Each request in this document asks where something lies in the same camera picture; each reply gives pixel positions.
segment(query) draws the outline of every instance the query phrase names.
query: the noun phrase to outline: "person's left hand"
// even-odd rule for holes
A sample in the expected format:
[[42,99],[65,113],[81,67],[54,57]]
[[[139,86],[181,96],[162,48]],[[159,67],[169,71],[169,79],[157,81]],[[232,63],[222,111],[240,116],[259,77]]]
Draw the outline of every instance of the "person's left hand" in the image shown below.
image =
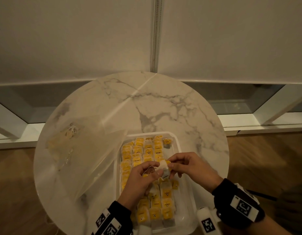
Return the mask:
[[132,210],[138,204],[139,200],[145,194],[149,193],[149,191],[147,191],[149,190],[149,185],[163,175],[163,170],[154,171],[146,177],[142,177],[142,174],[149,167],[158,167],[159,165],[159,162],[148,161],[135,166],[130,172],[126,186],[117,202],[127,209]]

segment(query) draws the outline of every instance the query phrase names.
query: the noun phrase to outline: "transparent lid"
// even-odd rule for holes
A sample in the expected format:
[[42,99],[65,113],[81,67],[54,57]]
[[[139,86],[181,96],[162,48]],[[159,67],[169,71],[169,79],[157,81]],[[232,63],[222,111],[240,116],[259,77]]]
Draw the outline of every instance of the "transparent lid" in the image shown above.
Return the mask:
[[99,116],[74,118],[59,128],[46,148],[67,194],[76,201],[114,161],[127,131],[106,133]]

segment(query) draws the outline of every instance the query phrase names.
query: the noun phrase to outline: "hand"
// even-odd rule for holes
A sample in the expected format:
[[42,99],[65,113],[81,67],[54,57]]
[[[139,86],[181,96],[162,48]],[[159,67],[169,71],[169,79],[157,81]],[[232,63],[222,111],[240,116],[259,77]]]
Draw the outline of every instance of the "hand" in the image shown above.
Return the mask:
[[179,177],[186,173],[194,182],[210,193],[223,181],[223,178],[194,152],[176,153],[168,161],[172,162],[168,164],[168,167],[172,169],[170,179],[176,173]]
[[126,207],[129,210],[138,204],[139,200],[147,195],[150,191],[150,185],[152,182],[157,180],[163,175],[163,170],[158,170],[157,172],[152,172],[146,177],[142,177],[142,174],[150,167],[158,167],[159,162],[143,162],[138,166],[135,166],[129,174],[126,186],[122,194],[118,198],[118,203]]

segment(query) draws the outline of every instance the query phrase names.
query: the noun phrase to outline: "white marble surface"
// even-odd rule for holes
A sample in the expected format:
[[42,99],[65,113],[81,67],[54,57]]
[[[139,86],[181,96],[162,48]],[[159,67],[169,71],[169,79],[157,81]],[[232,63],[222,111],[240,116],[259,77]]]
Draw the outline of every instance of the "white marble surface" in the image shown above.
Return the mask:
[[[49,217],[68,235],[91,234],[97,216],[113,201],[113,167],[76,202],[67,196],[45,144],[64,122],[99,114],[107,131],[128,134],[170,131],[183,152],[205,158],[222,177],[229,166],[227,138],[210,104],[184,83],[150,72],[105,76],[79,88],[51,114],[36,147],[34,178]],[[197,207],[213,206],[213,197],[193,184]]]

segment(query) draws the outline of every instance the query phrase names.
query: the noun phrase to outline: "black wristband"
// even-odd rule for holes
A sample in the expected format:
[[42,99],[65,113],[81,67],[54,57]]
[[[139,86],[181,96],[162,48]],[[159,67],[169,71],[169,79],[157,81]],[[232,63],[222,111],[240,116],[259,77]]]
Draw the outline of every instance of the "black wristband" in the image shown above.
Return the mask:
[[212,195],[220,219],[230,227],[246,229],[251,223],[261,221],[265,217],[257,199],[228,179],[224,179],[213,190]]

